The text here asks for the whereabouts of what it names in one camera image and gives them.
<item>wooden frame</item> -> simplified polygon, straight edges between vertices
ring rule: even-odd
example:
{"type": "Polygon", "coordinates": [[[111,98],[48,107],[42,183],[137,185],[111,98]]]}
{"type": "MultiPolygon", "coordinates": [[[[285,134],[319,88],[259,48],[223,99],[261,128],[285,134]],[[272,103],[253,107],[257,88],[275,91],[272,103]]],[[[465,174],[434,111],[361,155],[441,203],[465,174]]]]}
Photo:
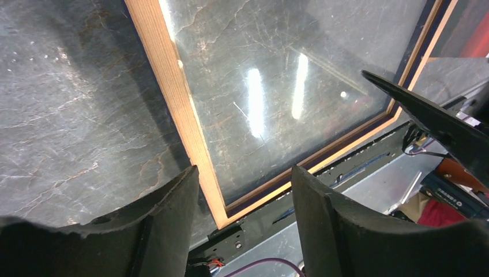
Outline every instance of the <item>wooden frame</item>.
{"type": "MultiPolygon", "coordinates": [[[[182,63],[168,32],[159,1],[125,1],[190,161],[198,166],[202,191],[217,227],[222,229],[289,189],[288,170],[231,205],[225,205],[182,63]]],[[[397,76],[399,83],[409,89],[413,88],[457,1],[428,2],[431,2],[431,7],[427,13],[424,12],[426,20],[419,27],[417,38],[411,41],[412,54],[407,59],[405,70],[397,76]]],[[[311,155],[299,165],[311,173],[320,170],[388,127],[397,120],[400,113],[401,109],[391,100],[385,113],[311,155]]]]}

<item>black pointed tool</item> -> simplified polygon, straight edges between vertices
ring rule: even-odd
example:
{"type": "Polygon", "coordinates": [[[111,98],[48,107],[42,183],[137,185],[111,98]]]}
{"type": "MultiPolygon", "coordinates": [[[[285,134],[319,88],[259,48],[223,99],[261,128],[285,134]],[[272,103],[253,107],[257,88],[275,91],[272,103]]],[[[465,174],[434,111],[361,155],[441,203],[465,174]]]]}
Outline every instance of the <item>black pointed tool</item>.
{"type": "Polygon", "coordinates": [[[419,128],[441,143],[448,153],[489,188],[489,137],[437,104],[399,85],[362,70],[362,76],[380,88],[411,117],[419,128]]]}

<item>glass pane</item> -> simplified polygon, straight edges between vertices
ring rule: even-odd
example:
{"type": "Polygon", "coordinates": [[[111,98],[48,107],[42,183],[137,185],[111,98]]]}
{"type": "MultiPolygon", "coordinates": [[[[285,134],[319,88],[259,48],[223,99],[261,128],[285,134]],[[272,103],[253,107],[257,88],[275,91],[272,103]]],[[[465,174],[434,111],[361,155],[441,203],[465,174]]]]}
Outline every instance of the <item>glass pane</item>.
{"type": "Polygon", "coordinates": [[[386,110],[426,1],[161,0],[225,203],[386,110]]]}

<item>dark stone surface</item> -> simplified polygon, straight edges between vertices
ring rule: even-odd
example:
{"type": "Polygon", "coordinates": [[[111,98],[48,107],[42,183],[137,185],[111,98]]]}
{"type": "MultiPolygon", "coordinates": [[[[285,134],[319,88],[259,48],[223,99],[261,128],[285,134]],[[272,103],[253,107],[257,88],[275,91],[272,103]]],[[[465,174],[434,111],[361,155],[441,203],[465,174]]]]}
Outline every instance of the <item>dark stone surface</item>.
{"type": "Polygon", "coordinates": [[[162,1],[227,204],[386,108],[425,1],[162,1]]]}
{"type": "MultiPolygon", "coordinates": [[[[88,223],[190,165],[122,1],[0,3],[0,214],[88,223]]],[[[199,199],[196,243],[216,228],[199,199]]]]}

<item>wooden frame edge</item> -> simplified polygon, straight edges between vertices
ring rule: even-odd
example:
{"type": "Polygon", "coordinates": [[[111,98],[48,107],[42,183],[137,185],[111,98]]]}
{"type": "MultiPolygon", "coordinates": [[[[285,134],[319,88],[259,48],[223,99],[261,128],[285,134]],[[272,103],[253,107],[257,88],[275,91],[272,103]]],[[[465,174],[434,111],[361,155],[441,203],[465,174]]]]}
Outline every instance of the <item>wooden frame edge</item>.
{"type": "MultiPolygon", "coordinates": [[[[200,122],[195,112],[195,107],[193,105],[189,86],[185,78],[185,73],[179,64],[179,54],[175,43],[171,40],[170,34],[168,33],[167,25],[159,1],[125,0],[125,2],[130,12],[131,19],[136,26],[138,35],[143,43],[145,52],[148,56],[153,72],[155,73],[158,84],[162,90],[165,101],[167,102],[168,109],[174,119],[175,126],[178,130],[179,135],[182,138],[182,143],[186,149],[190,161],[192,164],[198,165],[198,169],[200,172],[199,180],[201,188],[206,198],[206,201],[209,204],[209,208],[217,224],[217,228],[222,229],[223,227],[245,216],[252,210],[265,204],[267,201],[271,200],[275,196],[288,189],[290,187],[290,182],[267,194],[265,197],[260,198],[258,201],[237,212],[235,215],[228,216],[227,207],[225,206],[222,192],[217,181],[216,173],[214,171],[210,154],[207,149],[204,134],[202,132],[200,122]]],[[[446,24],[446,20],[449,17],[449,15],[447,16],[447,14],[451,14],[451,11],[453,10],[456,2],[457,0],[452,0],[452,2],[450,3],[450,13],[448,12],[448,10],[445,13],[442,22],[437,29],[437,33],[435,34],[437,35],[437,38],[439,37],[441,30],[443,30],[443,27],[446,24]]],[[[416,69],[416,72],[412,78],[413,81],[408,87],[409,89],[412,89],[412,87],[414,86],[415,80],[417,80],[417,78],[419,77],[422,67],[424,67],[429,58],[429,53],[431,53],[431,50],[436,43],[433,42],[433,40],[428,47],[429,52],[427,50],[426,54],[421,60],[421,63],[416,69]]],[[[382,114],[382,117],[388,116],[387,114],[392,108],[393,102],[391,102],[391,104],[389,105],[387,112],[382,114]]],[[[339,151],[335,152],[333,155],[316,164],[315,166],[310,168],[309,171],[312,173],[316,172],[317,170],[325,167],[327,164],[334,161],[336,158],[344,155],[353,147],[359,145],[374,134],[378,133],[380,130],[395,122],[400,113],[401,109],[398,108],[394,113],[394,116],[389,118],[386,122],[382,123],[377,128],[369,131],[362,137],[348,144],[346,147],[343,147],[339,151]]]]}

